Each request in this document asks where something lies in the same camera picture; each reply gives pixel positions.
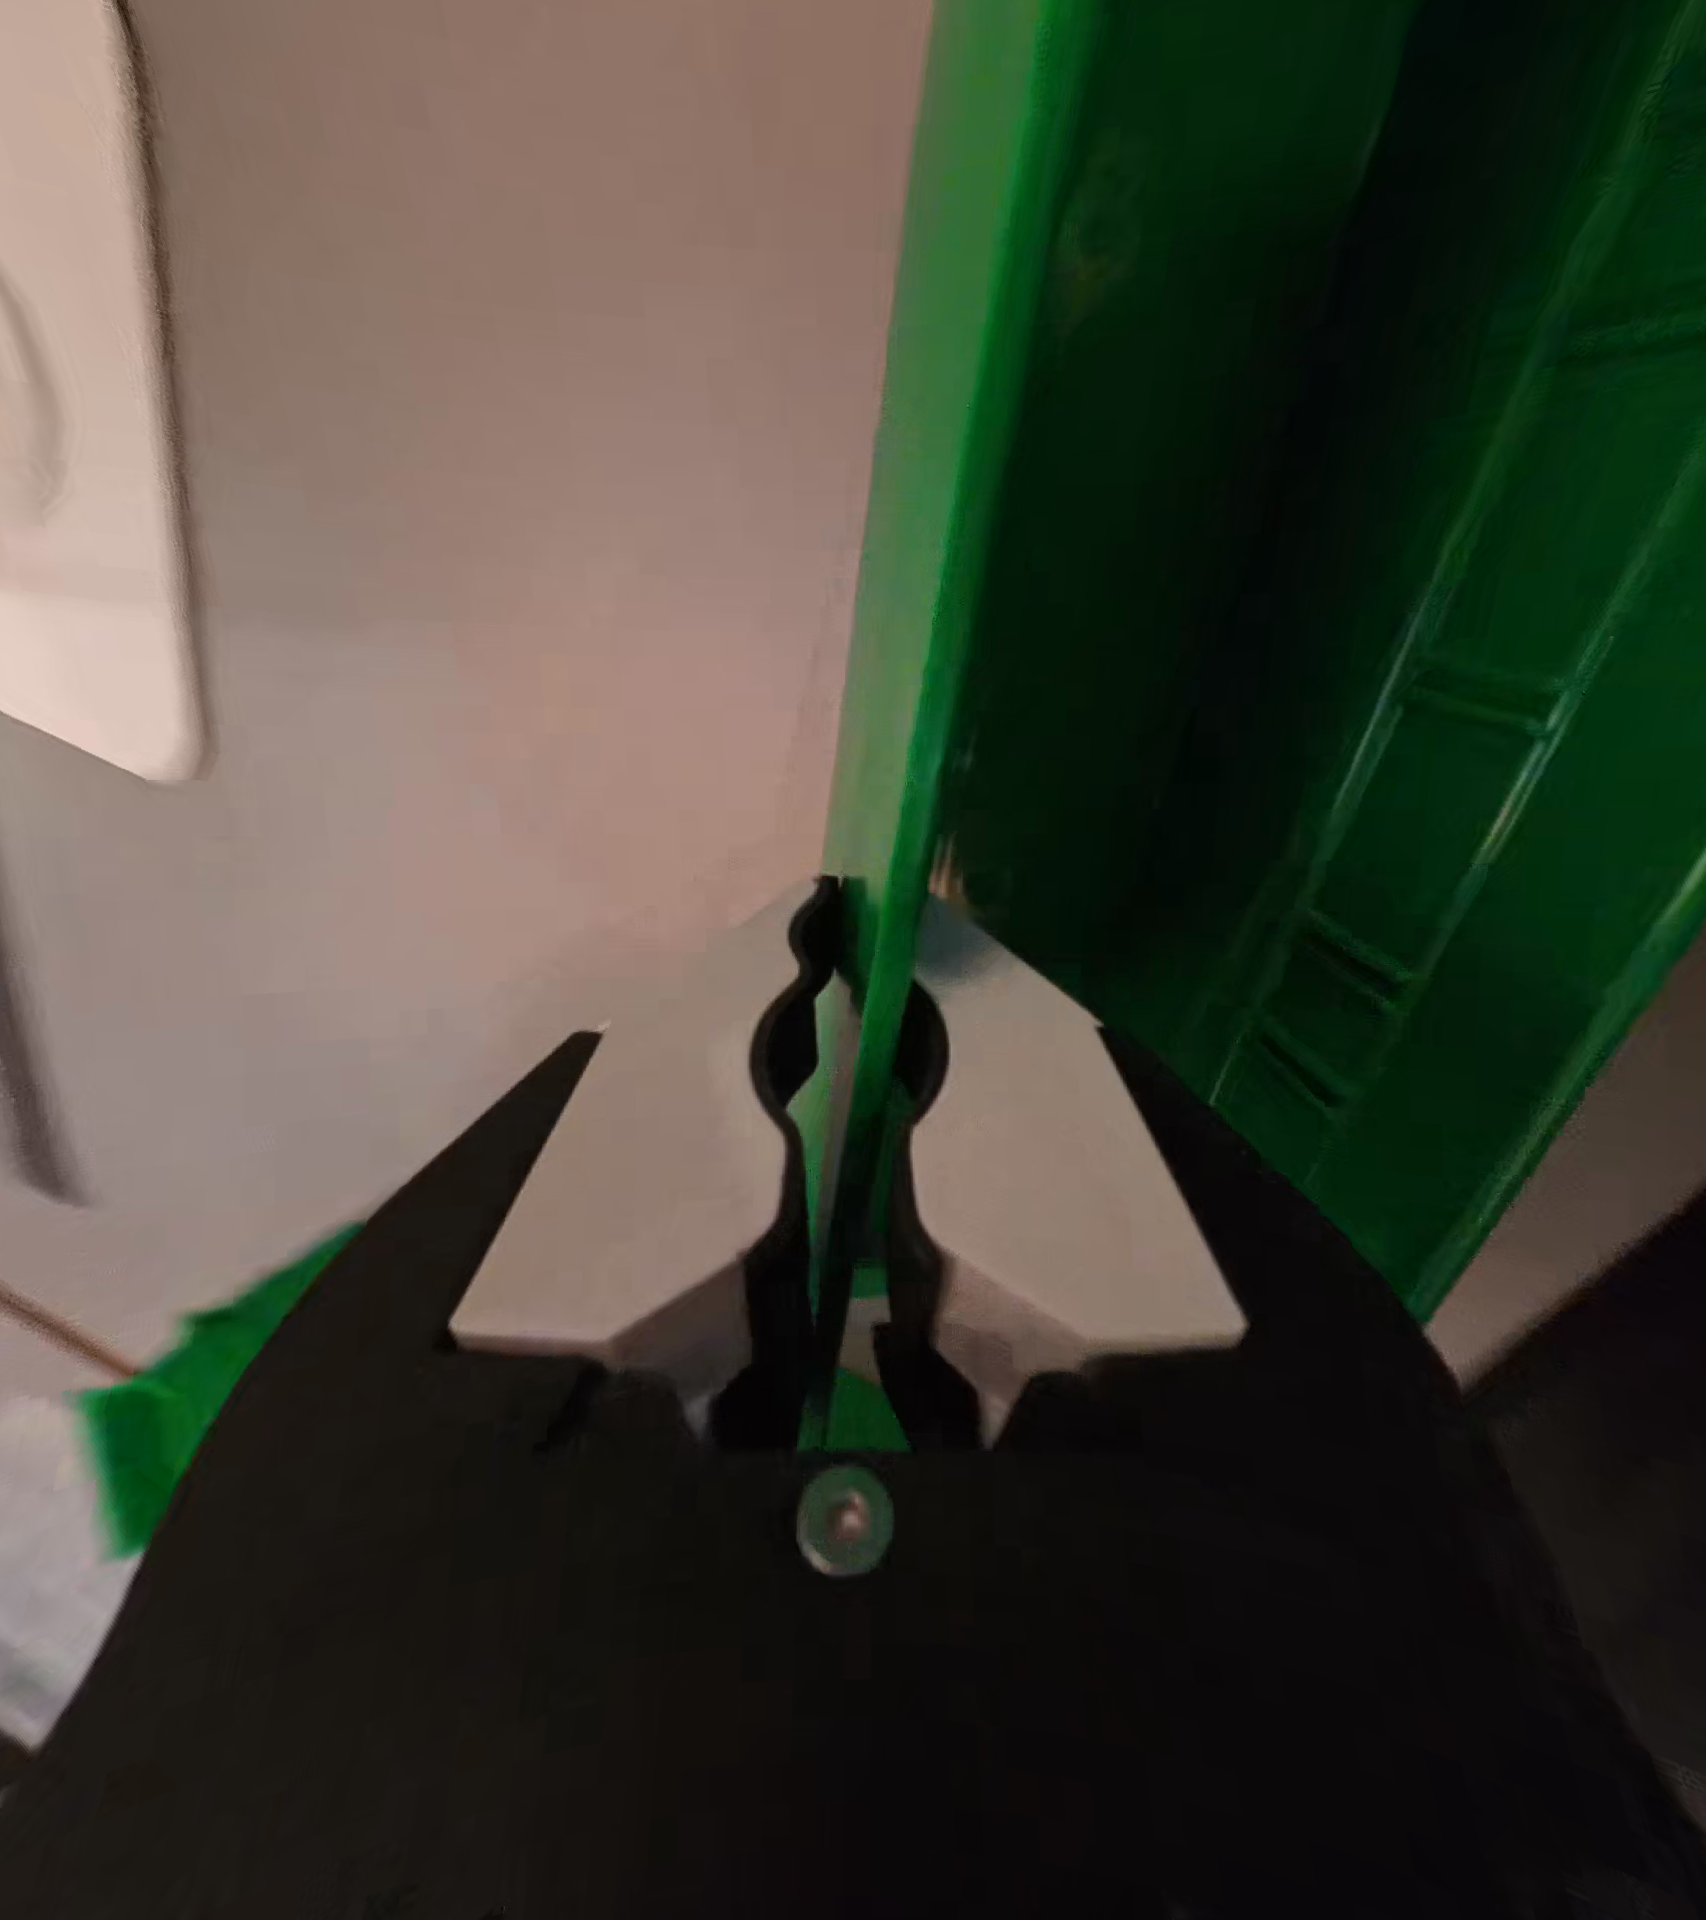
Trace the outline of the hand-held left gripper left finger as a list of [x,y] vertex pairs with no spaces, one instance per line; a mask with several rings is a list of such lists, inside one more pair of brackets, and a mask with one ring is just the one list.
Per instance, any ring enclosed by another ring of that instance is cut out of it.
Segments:
[[621,1002],[459,1300],[467,1353],[666,1381],[724,1446],[797,1443],[818,1359],[808,1157],[837,878]]

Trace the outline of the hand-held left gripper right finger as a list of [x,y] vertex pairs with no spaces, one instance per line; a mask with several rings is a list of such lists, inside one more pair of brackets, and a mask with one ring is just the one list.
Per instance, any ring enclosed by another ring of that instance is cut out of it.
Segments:
[[873,1350],[914,1452],[991,1446],[1035,1379],[1249,1335],[1096,1017],[943,900],[895,1052],[885,1230]]

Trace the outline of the green plastic bin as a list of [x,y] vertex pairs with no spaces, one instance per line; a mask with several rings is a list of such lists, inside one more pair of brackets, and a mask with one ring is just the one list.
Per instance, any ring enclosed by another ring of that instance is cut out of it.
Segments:
[[936,4],[814,1349],[1002,1411],[1167,1069],[1418,1323],[1706,922],[1706,4]]
[[76,1449],[110,1560],[142,1555],[247,1370],[365,1226],[340,1226],[228,1300],[188,1312],[131,1379],[69,1395]]

